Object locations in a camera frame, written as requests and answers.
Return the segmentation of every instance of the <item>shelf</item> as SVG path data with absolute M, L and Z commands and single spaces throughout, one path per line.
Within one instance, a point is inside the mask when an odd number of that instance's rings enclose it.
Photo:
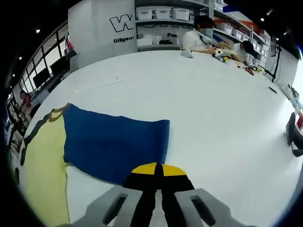
M 256 53 L 258 53 L 258 54 L 260 54 L 260 55 L 262 55 L 259 51 L 256 51 L 256 50 L 254 50 Z
M 208 5 L 205 5 L 201 2 L 197 2 L 197 0 L 136 0 L 136 7 L 156 7 L 156 6 L 166 6 L 166 7 L 180 7 L 180 8 L 186 8 L 186 9 L 201 9 L 203 11 L 206 11 L 209 9 Z M 244 23 L 236 19 L 235 17 L 228 15 L 226 13 L 223 13 L 217 9 L 214 9 L 214 16 L 222 18 L 226 20 L 227 22 L 230 22 L 233 25 L 236 25 L 238 27 L 244 28 L 248 31 L 250 31 L 250 28 L 246 26 Z M 264 39 L 260 37 L 257 33 L 254 32 L 253 34 L 254 38 L 261 42 L 262 44 L 266 44 Z
M 173 19 L 147 19 L 147 20 L 136 20 L 137 25 L 159 25 L 159 24 L 169 24 L 169 25 L 186 25 L 193 26 L 194 22 L 185 20 L 173 20 Z
M 266 45 L 266 42 L 264 41 L 264 39 L 255 32 L 254 32 L 254 37 L 256 37 L 259 41 L 261 41 L 263 44 Z
M 139 52 L 144 51 L 167 51 L 167 50 L 173 50 L 173 51 L 179 51 L 180 45 L 179 44 L 159 44 L 159 45 L 147 45 L 147 46 L 138 46 Z
M 228 34 L 228 33 L 226 33 L 225 31 L 222 31 L 222 30 L 220 30 L 220 29 L 214 28 L 214 32 L 221 33 L 221 34 L 223 34 L 223 35 L 228 36 L 229 38 L 231 38 L 231 39 L 233 39 L 233 40 L 237 40 L 237 41 L 239 41 L 239 42 L 242 42 L 241 39 L 238 39 L 238 38 L 236 38 L 235 36 L 233 36 L 233 35 L 231 35 L 231 34 Z
M 207 5 L 195 1 L 186 0 L 136 0 L 136 7 L 148 7 L 148 6 L 167 6 L 177 7 L 185 9 L 202 9 L 208 8 Z

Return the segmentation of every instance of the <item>logo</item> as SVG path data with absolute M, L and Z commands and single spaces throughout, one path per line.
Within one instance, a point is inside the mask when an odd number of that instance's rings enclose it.
M 130 16 L 128 14 L 123 14 L 120 16 L 120 19 L 118 17 L 112 17 L 109 20 L 116 32 L 123 32 L 125 28 L 127 28 L 127 30 L 132 30 L 134 28 L 134 24 L 131 22 L 132 17 L 132 14 Z
M 133 40 L 134 36 L 127 37 L 127 38 L 117 38 L 114 39 L 114 43 L 125 43 L 125 41 Z

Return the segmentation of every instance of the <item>folded cloth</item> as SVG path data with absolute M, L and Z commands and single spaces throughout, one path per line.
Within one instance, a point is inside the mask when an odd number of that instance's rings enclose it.
M 164 163 L 169 120 L 137 121 L 70 105 L 63 113 L 64 161 L 81 171 L 122 185 L 137 166 Z

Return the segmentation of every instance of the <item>white tabletop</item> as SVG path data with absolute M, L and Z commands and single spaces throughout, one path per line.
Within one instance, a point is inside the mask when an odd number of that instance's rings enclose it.
M 82 68 L 47 97 L 26 135 L 45 114 L 67 102 L 137 120 L 169 119 L 166 163 L 185 170 L 196 188 L 228 205 L 238 221 L 270 226 L 287 206 L 301 171 L 303 157 L 293 156 L 284 134 L 294 109 L 261 74 L 253 77 L 233 61 L 193 55 L 141 52 Z M 74 167 L 67 172 L 74 222 L 112 185 Z

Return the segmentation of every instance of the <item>gray gripper finger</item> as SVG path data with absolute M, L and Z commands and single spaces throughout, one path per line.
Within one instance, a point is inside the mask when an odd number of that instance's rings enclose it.
M 107 227 L 115 217 L 114 227 L 130 227 L 141 195 L 142 191 L 115 186 L 88 205 L 84 217 L 58 227 Z
M 202 188 L 176 192 L 175 196 L 187 227 L 203 227 L 201 219 L 211 227 L 246 227 L 232 217 L 228 206 Z

